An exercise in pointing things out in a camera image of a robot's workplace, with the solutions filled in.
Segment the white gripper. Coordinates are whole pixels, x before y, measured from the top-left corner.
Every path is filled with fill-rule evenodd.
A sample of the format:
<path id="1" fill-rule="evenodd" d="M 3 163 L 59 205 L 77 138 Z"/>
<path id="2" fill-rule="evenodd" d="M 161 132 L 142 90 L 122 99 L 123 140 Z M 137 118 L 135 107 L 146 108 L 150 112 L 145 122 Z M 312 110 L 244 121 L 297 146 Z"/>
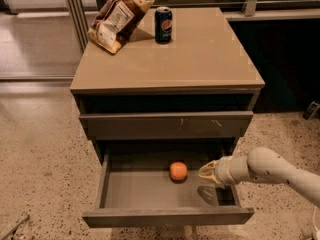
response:
<path id="1" fill-rule="evenodd" d="M 231 156 L 224 156 L 218 161 L 208 162 L 199 169 L 200 178 L 213 184 L 234 185 L 236 181 L 230 170 L 231 159 Z"/>

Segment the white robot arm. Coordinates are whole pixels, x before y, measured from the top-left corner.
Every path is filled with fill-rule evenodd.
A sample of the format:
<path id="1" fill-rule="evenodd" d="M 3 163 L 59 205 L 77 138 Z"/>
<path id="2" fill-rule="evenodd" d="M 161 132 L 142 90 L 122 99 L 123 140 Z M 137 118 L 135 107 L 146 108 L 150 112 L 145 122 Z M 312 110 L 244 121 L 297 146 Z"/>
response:
<path id="1" fill-rule="evenodd" d="M 224 156 L 213 160 L 202 166 L 198 175 L 213 184 L 285 184 L 320 207 L 320 176 L 297 168 L 266 147 L 254 148 L 246 156 Z"/>

